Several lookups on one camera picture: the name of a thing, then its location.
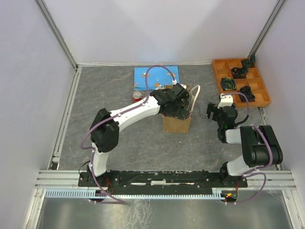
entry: red can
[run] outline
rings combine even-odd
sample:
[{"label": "red can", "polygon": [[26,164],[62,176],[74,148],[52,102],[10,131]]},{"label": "red can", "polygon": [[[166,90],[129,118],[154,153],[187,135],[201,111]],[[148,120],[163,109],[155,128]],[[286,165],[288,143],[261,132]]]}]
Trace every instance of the red can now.
[{"label": "red can", "polygon": [[132,100],[134,100],[134,102],[140,101],[143,99],[143,93],[140,91],[134,91],[132,93]]}]

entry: white backdrop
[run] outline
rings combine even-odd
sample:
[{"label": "white backdrop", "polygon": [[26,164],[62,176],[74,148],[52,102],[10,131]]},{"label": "white backdrop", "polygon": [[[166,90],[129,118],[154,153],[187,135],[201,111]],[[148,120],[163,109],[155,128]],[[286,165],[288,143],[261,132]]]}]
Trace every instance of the white backdrop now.
[{"label": "white backdrop", "polygon": [[305,206],[305,2],[289,0],[257,54],[257,65],[271,97],[265,109]]},{"label": "white backdrop", "polygon": [[245,57],[277,0],[45,0],[77,63]]},{"label": "white backdrop", "polygon": [[33,0],[0,7],[0,228],[22,228],[73,69]]}]

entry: blue cloth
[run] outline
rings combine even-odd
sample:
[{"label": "blue cloth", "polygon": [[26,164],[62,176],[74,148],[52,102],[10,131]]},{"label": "blue cloth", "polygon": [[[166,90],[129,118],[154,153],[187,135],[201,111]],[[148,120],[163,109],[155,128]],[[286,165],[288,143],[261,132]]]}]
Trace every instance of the blue cloth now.
[{"label": "blue cloth", "polygon": [[[175,76],[179,83],[178,66],[166,66]],[[148,67],[134,68],[134,89],[145,91],[145,73]],[[154,90],[157,87],[164,87],[164,85],[172,85],[173,78],[168,71],[161,67],[154,67],[148,72],[148,87],[149,90]]]}]

